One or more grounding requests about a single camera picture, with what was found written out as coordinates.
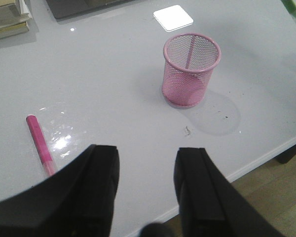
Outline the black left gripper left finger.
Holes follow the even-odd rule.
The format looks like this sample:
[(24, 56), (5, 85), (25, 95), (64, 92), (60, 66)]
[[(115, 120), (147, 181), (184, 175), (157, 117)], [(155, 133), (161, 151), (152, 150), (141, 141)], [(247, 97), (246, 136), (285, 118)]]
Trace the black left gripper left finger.
[(91, 145), (45, 181), (0, 202), (0, 237), (108, 237), (118, 182), (117, 147)]

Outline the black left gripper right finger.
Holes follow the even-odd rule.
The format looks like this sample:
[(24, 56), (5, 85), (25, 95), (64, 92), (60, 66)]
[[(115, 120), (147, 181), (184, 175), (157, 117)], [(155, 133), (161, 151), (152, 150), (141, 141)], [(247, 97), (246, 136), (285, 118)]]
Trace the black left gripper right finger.
[(180, 148), (174, 184), (185, 237), (281, 237), (226, 180), (204, 148)]

